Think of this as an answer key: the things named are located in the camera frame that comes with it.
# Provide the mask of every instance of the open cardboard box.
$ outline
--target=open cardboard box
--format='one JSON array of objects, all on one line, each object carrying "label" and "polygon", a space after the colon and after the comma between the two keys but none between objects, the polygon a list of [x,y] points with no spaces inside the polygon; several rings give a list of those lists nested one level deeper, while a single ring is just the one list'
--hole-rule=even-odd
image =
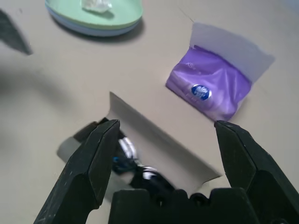
[{"label": "open cardboard box", "polygon": [[[141,163],[156,168],[175,188],[184,189],[190,195],[197,192],[203,183],[220,176],[112,92],[110,111],[106,117],[120,120],[121,130],[133,142]],[[67,162],[79,145],[70,137],[60,145],[57,155]],[[128,175],[118,176],[112,172],[105,198],[111,201],[115,191],[131,188],[129,178]]]}]

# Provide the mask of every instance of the black object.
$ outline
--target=black object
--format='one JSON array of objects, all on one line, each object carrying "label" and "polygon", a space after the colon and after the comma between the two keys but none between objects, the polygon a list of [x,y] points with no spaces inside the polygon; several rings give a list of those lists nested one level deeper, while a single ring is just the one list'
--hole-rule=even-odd
[{"label": "black object", "polygon": [[[188,199],[183,190],[164,195],[121,190],[114,194],[109,224],[299,223],[299,195],[272,157],[239,126],[217,121],[215,128],[232,188],[214,189],[209,199],[202,194]],[[36,224],[84,224],[88,213],[101,204],[119,124],[107,121],[95,130],[101,131],[91,132],[67,162]]]},{"label": "black object", "polygon": [[38,214],[35,224],[84,224],[102,204],[120,123],[97,126],[74,152]]},{"label": "black object", "polygon": [[9,47],[18,50],[26,55],[31,55],[32,51],[25,38],[9,16],[0,9],[0,40]]},{"label": "black object", "polygon": [[166,196],[172,193],[174,187],[160,173],[147,167],[137,167],[130,183],[135,189],[146,189],[151,197]]},{"label": "black object", "polygon": [[260,222],[299,223],[299,195],[273,158],[239,126],[217,121],[215,127],[228,181],[246,190]]}]

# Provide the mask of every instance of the white paper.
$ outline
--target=white paper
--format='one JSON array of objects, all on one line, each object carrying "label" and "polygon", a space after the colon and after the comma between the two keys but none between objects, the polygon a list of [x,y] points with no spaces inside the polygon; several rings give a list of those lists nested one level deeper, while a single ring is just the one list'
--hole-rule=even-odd
[{"label": "white paper", "polygon": [[252,83],[275,61],[246,38],[226,30],[195,22],[190,46],[202,47],[214,52],[239,69]]}]

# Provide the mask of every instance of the white tissue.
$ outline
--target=white tissue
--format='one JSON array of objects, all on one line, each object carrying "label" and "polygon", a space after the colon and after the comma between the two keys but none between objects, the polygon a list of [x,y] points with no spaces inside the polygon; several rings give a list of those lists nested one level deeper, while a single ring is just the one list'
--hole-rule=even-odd
[{"label": "white tissue", "polygon": [[81,7],[89,11],[104,13],[112,8],[112,4],[110,0],[81,0]]},{"label": "white tissue", "polygon": [[197,45],[226,59],[252,83],[275,61],[246,38],[226,30],[195,22],[192,28],[190,47]]}]

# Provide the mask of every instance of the tissue package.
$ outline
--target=tissue package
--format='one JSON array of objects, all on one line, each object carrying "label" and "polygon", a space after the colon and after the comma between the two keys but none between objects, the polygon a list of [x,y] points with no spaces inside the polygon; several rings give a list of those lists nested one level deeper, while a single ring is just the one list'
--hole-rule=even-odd
[{"label": "tissue package", "polygon": [[212,120],[228,120],[251,89],[251,82],[220,56],[189,48],[166,87]]},{"label": "tissue package", "polygon": [[190,47],[166,87],[212,120],[229,120],[274,62],[246,38],[195,22]]}]

